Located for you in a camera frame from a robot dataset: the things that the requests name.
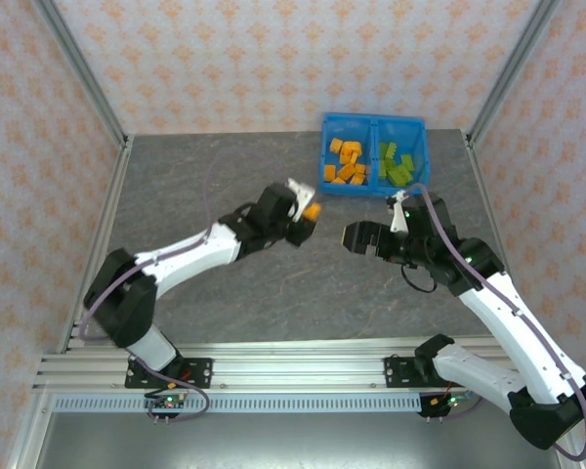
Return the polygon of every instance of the patterned wall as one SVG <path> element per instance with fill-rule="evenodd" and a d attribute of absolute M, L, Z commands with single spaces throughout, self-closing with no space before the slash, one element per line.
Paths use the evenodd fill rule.
<path fill-rule="evenodd" d="M 31 0 L 0 0 L 0 468 L 59 343 L 116 154 Z"/>
<path fill-rule="evenodd" d="M 542 41 L 478 157 L 527 304 L 586 367 L 586 0 Z"/>
<path fill-rule="evenodd" d="M 468 129 L 537 0 L 59 0 L 129 133 Z"/>

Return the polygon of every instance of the robotic arm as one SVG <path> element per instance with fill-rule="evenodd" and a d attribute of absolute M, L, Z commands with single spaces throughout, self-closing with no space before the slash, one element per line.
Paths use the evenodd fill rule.
<path fill-rule="evenodd" d="M 291 179 L 285 185 L 273 183 L 256 203 L 241 205 L 201 234 L 135 256 L 117 249 L 106 257 L 84 305 L 91 310 L 107 294 L 94 311 L 96 321 L 117 347 L 139 359 L 131 362 L 129 375 L 137 374 L 138 382 L 143 378 L 146 386 L 141 387 L 163 382 L 152 382 L 139 362 L 174 379 L 190 371 L 191 363 L 152 323 L 155 301 L 191 277 L 269 248 L 281 239 L 300 246 L 313 233 L 320 212 L 318 204 L 311 204 L 313 197 L 313 188 Z M 111 288 L 132 271 L 135 273 L 117 288 Z"/>
<path fill-rule="evenodd" d="M 446 286 L 472 310 L 499 341 L 518 372 L 474 356 L 444 335 L 417 348 L 416 372 L 424 381 L 451 381 L 473 390 L 509 413 L 530 443 L 550 448 L 585 413 L 577 391 L 586 404 L 586 371 L 560 349 L 538 322 L 490 247 L 477 238 L 460 238 L 444 202 L 432 193 L 429 196 L 436 220 L 423 194 L 407 198 L 406 192 L 398 192 L 387 199 L 394 212 L 390 226 L 369 221 L 353 223 L 344 231 L 343 244 L 357 254 L 367 253 L 370 247 L 387 262 L 426 269 L 438 284 Z M 438 224 L 461 260 L 450 252 Z M 485 279 L 484 284 L 465 263 Z"/>

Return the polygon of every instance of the blue bin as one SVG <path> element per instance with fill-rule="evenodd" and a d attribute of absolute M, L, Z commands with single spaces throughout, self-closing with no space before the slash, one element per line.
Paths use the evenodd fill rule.
<path fill-rule="evenodd" d="M 428 186 L 430 182 L 430 157 L 426 125 L 423 119 L 409 117 L 390 117 L 368 114 L 327 113 L 323 119 L 321 157 L 319 159 L 319 190 L 326 193 L 343 195 L 365 195 L 387 197 L 399 189 L 389 180 L 381 180 L 380 143 L 396 143 L 396 164 L 401 163 L 401 155 L 412 155 L 415 182 Z M 356 141 L 362 144 L 362 157 L 358 160 L 367 165 L 367 178 L 362 186 L 349 184 L 330 184 L 323 181 L 323 168 L 326 164 L 340 167 L 339 155 L 330 152 L 333 138 L 343 141 Z"/>

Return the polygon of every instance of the floral wallpaper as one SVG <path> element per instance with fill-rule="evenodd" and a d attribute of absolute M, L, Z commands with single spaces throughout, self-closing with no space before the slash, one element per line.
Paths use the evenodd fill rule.
<path fill-rule="evenodd" d="M 0 0 L 0 468 L 58 345 L 116 156 L 31 0 Z"/>
<path fill-rule="evenodd" d="M 586 368 L 586 0 L 541 41 L 478 158 L 527 304 Z"/>
<path fill-rule="evenodd" d="M 128 133 L 469 129 L 537 0 L 59 0 Z"/>

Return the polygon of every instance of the gray countertop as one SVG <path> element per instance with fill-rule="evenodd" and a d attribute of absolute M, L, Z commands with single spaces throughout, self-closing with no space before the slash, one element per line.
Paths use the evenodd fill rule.
<path fill-rule="evenodd" d="M 320 143 L 318 132 L 137 137 L 109 250 L 149 251 L 203 230 L 203 181 L 218 153 L 209 189 L 214 218 L 255 201 L 273 181 L 316 186 Z M 428 145 L 430 188 L 445 200 L 459 234 L 496 248 L 462 135 L 428 131 Z M 486 333 L 442 287 L 414 291 L 398 267 L 341 245 L 351 222 L 390 223 L 382 199 L 320 194 L 318 201 L 319 223 L 301 248 L 282 241 L 189 279 L 157 302 L 155 322 L 175 343 Z M 423 272 L 412 279 L 429 281 Z"/>

